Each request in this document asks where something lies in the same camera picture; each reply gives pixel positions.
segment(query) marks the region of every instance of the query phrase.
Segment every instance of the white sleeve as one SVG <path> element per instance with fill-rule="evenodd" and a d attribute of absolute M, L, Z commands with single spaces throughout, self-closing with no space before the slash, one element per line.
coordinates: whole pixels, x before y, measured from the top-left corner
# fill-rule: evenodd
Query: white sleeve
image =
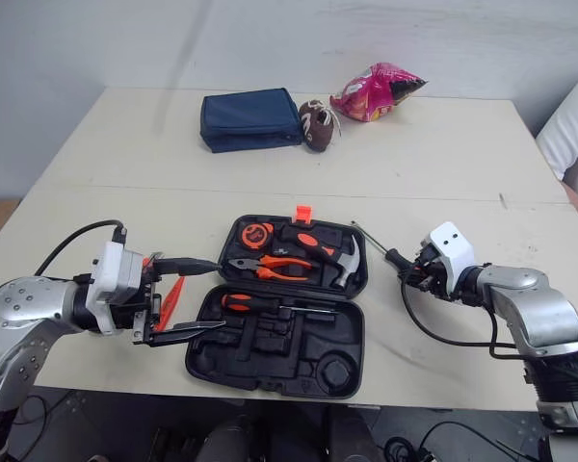
<path fill-rule="evenodd" d="M 578 159 L 578 84 L 537 137 L 539 149 L 560 180 Z"/>

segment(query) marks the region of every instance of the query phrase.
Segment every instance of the pink snack bag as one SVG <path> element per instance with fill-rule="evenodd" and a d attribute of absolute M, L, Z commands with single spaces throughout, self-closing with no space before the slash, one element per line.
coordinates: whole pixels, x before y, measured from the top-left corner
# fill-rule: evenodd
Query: pink snack bag
<path fill-rule="evenodd" d="M 376 63 L 330 96 L 329 104 L 347 117 L 370 122 L 389 113 L 424 85 L 426 81 L 394 64 Z"/>

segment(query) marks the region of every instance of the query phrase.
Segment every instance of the tape measure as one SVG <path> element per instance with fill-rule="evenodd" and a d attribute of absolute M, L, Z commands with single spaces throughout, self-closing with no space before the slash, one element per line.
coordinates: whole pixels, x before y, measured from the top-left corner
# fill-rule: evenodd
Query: tape measure
<path fill-rule="evenodd" d="M 266 246 L 274 233 L 274 226 L 270 223 L 249 224 L 242 230 L 242 244 L 246 248 L 259 250 Z"/>

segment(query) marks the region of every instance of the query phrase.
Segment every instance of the pliers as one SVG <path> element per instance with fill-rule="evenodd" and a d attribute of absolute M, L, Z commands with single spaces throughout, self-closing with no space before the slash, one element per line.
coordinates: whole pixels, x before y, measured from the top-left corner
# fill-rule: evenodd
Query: pliers
<path fill-rule="evenodd" d="M 312 264 L 300 258 L 292 257 L 272 257 L 264 255 L 259 260 L 248 258 L 235 258 L 228 262 L 238 270 L 253 270 L 259 279 L 278 279 L 281 281 L 307 281 L 304 276 L 285 276 L 270 268 L 286 267 L 287 265 L 299 265 L 308 270 L 312 269 Z"/>

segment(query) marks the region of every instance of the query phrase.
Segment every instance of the black plastic tool case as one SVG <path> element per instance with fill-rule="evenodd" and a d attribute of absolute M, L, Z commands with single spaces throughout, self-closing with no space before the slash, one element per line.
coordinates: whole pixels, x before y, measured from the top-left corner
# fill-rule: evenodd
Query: black plastic tool case
<path fill-rule="evenodd" d="M 241 244 L 245 227 L 270 223 L 274 233 L 259 250 Z M 341 269 L 318 260 L 303 246 L 283 239 L 295 227 L 322 244 L 353 254 L 355 236 L 359 266 L 344 289 L 334 281 Z M 253 270 L 237 269 L 232 259 L 259 259 L 264 255 L 299 257 L 312 269 L 291 265 L 274 271 L 305 276 L 307 281 L 259 279 Z M 227 284 L 214 288 L 203 300 L 198 321 L 226 321 L 226 325 L 193 340 L 186 353 L 186 368 L 202 380 L 245 390 L 261 388 L 304 398 L 348 398 L 359 388 L 364 354 L 364 317 L 350 298 L 368 281 L 364 237 L 350 226 L 312 220 L 293 223 L 288 217 L 247 215 L 231 227 L 219 263 Z M 281 308 L 277 315 L 238 313 L 222 308 L 227 294 L 271 297 L 280 305 L 333 310 L 335 314 L 305 313 Z"/>

